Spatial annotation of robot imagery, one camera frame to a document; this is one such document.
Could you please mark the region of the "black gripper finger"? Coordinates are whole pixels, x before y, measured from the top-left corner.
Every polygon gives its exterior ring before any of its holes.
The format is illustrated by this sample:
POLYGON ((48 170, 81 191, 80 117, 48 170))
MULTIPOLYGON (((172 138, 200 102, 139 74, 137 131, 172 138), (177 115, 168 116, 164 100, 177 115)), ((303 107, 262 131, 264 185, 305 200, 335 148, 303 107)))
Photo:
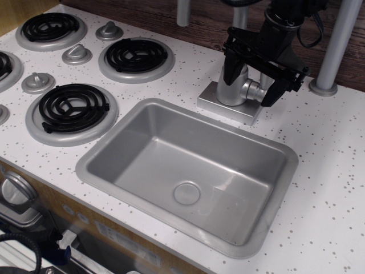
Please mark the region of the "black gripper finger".
POLYGON ((243 68, 244 62, 234 52, 227 51, 224 61, 224 82, 230 86, 238 78, 243 68))
POLYGON ((261 106, 271 107, 286 92, 286 82, 284 80, 275 80, 269 87, 264 96, 261 106))

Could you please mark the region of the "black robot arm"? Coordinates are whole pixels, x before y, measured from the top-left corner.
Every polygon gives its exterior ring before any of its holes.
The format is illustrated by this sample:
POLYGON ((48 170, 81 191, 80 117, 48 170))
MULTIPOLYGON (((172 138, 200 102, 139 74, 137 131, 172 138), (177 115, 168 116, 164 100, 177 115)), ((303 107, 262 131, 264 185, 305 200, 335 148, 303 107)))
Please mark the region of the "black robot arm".
POLYGON ((271 1, 259 32, 228 28, 224 82, 232 85, 244 65, 264 73, 274 82, 263 97, 262 107, 271 107, 287 91, 298 91, 310 68, 294 52, 292 41, 312 13, 309 1, 271 1))

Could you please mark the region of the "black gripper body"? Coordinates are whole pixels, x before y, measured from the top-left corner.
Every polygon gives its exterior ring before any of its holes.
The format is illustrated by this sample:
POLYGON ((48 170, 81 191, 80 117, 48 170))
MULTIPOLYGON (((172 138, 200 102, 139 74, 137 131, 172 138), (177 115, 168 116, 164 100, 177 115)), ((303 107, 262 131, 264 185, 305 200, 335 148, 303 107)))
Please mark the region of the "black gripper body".
POLYGON ((275 80, 286 82, 286 91, 298 91, 310 69, 296 55, 292 41, 304 23, 298 10, 265 10, 259 32, 228 28, 224 52, 234 51, 242 61, 275 80))

